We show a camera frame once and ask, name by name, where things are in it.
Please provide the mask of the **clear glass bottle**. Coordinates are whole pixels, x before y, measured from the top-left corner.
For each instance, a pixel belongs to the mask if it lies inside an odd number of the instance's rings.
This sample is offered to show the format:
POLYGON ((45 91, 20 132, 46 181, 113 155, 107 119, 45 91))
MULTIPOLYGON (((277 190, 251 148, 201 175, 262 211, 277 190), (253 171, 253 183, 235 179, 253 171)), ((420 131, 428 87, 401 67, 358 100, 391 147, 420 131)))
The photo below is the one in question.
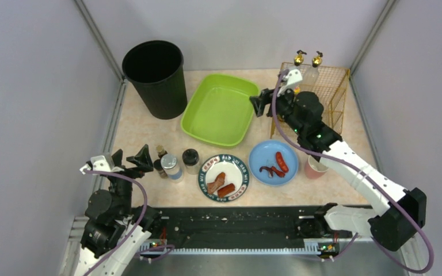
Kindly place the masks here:
POLYGON ((317 51, 317 55, 312 59, 311 67, 305 71, 303 74, 303 86, 313 86, 315 85, 319 77, 319 66, 323 61, 323 53, 317 51))

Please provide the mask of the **glass bottle with brown sauce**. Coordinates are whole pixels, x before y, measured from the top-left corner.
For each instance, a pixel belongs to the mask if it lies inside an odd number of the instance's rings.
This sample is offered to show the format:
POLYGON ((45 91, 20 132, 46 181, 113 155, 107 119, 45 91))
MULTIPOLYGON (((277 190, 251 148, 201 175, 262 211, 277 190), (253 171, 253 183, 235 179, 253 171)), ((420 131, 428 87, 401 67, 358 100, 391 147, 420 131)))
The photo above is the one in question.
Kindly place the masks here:
POLYGON ((296 51, 296 55, 294 56, 292 62, 285 62, 281 66, 281 71, 291 70, 294 68, 299 69, 299 67, 304 63, 307 52, 299 49, 296 51))

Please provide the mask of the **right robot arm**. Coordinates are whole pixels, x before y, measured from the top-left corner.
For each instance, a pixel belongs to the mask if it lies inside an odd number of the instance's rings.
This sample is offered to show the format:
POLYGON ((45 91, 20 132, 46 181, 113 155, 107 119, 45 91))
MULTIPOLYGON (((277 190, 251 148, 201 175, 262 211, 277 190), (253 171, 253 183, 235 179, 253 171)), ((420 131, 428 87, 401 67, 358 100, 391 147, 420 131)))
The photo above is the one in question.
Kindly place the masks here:
POLYGON ((295 147, 337 172, 371 204, 369 209, 327 204, 322 217, 330 229, 371 237, 390 251, 400 249, 415 234, 423 233, 423 191, 405 189, 359 157, 322 121, 323 105, 315 93, 295 94, 288 90, 273 99, 274 93, 264 89, 259 96, 249 98, 256 115, 262 116, 266 105, 274 107, 274 117, 281 117, 296 132, 295 147))

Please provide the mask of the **small dark spice bottle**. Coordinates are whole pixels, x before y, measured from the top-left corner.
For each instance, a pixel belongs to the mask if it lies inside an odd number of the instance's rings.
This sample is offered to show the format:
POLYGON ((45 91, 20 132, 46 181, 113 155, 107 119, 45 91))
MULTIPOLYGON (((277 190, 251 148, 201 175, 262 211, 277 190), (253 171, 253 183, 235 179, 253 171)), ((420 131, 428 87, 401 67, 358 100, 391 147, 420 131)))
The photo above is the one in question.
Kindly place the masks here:
POLYGON ((163 179, 168 178, 168 175, 166 173, 166 171, 163 169, 162 165, 161 165, 161 160, 157 159, 153 162, 153 166, 154 169, 156 170, 156 172, 159 174, 159 176, 163 179))

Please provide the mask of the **small brown cap bottle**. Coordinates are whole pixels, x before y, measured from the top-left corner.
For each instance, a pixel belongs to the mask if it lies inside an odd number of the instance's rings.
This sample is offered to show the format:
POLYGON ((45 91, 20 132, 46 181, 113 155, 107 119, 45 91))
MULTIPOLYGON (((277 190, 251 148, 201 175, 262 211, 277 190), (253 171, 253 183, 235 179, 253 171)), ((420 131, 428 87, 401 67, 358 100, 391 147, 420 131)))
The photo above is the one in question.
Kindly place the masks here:
POLYGON ((167 150, 165 150, 164 146, 162 145, 158 145, 156 146, 156 151, 157 151, 157 155, 158 157, 161 159, 163 156, 167 155, 167 150))

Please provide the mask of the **green plastic basin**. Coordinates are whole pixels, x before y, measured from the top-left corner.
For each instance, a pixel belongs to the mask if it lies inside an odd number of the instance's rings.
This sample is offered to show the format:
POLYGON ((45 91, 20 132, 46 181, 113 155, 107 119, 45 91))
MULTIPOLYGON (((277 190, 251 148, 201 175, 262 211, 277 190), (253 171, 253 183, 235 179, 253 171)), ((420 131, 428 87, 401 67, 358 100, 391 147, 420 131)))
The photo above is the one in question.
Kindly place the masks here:
POLYGON ((209 74, 199 84, 182 115, 181 129, 210 145, 232 148, 250 126, 258 86, 227 74, 209 74))

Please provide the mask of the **black lid jar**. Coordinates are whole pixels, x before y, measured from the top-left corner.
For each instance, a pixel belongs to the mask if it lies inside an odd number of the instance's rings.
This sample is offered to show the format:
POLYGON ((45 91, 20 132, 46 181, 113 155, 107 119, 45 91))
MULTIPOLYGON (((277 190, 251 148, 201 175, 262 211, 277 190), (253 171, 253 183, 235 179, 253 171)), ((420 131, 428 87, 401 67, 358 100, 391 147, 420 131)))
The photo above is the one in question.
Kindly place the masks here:
POLYGON ((197 175, 199 173, 199 169, 201 166, 200 157, 199 153, 195 149, 193 148, 186 149, 182 153, 182 161, 184 162, 186 171, 189 174, 197 175))

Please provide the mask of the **blue plate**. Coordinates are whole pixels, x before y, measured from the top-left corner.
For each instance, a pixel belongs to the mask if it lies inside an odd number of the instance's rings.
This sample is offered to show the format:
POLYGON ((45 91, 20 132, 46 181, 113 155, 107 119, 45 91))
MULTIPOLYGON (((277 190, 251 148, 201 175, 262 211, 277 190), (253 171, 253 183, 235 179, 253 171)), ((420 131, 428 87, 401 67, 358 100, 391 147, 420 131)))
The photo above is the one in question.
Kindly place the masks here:
POLYGON ((292 147, 277 140, 266 140, 255 145, 249 154, 249 168, 254 177, 263 184, 269 186, 282 186, 292 181, 299 170, 299 158, 292 147), (288 172, 283 177, 275 172, 270 175, 268 170, 261 167, 275 167, 281 172, 276 159, 276 153, 280 152, 288 167, 288 172))

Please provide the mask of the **red sausage on blue plate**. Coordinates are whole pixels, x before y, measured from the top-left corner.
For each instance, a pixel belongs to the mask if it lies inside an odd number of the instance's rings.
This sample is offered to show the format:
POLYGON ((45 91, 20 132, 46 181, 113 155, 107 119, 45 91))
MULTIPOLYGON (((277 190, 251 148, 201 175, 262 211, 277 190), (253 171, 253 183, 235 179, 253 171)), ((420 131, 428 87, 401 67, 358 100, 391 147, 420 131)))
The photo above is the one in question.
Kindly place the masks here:
POLYGON ((284 173, 289 172, 289 168, 288 168, 287 164, 285 163, 282 153, 277 151, 275 154, 275 157, 276 157, 277 165, 279 166, 280 170, 284 173))

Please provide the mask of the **dark curled sausage strip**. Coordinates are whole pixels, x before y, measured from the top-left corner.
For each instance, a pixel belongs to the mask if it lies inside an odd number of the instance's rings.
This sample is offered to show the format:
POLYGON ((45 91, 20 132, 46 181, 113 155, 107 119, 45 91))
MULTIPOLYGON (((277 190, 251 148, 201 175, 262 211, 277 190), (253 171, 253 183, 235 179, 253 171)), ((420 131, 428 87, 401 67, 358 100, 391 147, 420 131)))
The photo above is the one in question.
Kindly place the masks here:
POLYGON ((259 168, 259 172, 263 172, 266 171, 268 173, 268 177, 269 178, 273 178, 275 175, 279 178, 284 178, 285 177, 285 172, 277 169, 275 166, 261 166, 259 168))

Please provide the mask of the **pink cup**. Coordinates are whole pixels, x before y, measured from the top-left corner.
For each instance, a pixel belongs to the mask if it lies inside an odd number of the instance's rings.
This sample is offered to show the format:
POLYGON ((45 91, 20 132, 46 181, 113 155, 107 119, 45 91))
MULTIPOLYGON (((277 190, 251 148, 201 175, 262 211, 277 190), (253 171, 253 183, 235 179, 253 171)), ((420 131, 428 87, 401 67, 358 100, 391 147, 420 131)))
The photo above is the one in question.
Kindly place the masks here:
POLYGON ((323 176, 329 168, 318 162, 313 156, 309 155, 304 164, 304 173, 308 179, 318 179, 323 176))

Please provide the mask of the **white plate with green rim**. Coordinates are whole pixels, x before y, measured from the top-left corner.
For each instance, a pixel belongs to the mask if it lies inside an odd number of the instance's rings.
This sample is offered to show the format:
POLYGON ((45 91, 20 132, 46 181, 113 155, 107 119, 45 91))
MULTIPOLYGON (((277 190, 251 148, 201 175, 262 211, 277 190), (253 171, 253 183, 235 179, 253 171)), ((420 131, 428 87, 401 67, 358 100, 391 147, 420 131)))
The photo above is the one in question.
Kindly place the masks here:
POLYGON ((228 203, 239 199, 248 189, 250 174, 247 165, 238 157, 230 154, 217 154, 208 158, 202 165, 197 176, 201 192, 210 200, 218 203, 228 203), (218 197, 217 191, 207 193, 207 183, 213 182, 218 174, 226 174, 223 186, 233 183, 236 188, 224 198, 218 197))

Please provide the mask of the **brown meat piece left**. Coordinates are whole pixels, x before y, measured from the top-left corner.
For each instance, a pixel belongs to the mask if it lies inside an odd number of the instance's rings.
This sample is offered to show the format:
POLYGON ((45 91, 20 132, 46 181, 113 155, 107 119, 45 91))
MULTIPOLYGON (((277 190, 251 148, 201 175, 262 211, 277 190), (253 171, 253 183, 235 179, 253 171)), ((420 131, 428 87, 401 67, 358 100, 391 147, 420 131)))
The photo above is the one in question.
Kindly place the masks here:
POLYGON ((213 194, 220 189, 225 183, 226 174, 221 172, 218 174, 213 182, 207 183, 207 193, 213 194))

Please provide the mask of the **red sausage piece on plate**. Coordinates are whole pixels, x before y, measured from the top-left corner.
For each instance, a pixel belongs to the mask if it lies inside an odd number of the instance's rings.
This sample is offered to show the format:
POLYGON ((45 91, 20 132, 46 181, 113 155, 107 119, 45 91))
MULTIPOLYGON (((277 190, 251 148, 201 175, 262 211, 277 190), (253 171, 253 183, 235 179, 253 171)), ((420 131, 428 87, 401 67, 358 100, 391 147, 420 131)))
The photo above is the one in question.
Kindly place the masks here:
POLYGON ((218 197, 220 198, 226 197, 230 193, 234 192, 235 188, 236 186, 233 183, 221 187, 219 190, 217 190, 218 197))

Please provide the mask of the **black plastic trash bin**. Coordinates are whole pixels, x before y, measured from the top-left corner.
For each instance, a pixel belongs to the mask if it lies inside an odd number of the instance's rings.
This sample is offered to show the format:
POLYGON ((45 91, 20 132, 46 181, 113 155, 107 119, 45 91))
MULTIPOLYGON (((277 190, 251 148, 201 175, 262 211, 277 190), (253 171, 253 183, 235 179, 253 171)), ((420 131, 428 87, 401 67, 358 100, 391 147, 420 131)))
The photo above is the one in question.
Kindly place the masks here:
POLYGON ((130 49, 121 67, 148 111, 158 119, 170 120, 181 115, 188 103, 183 65, 178 46, 151 40, 130 49))

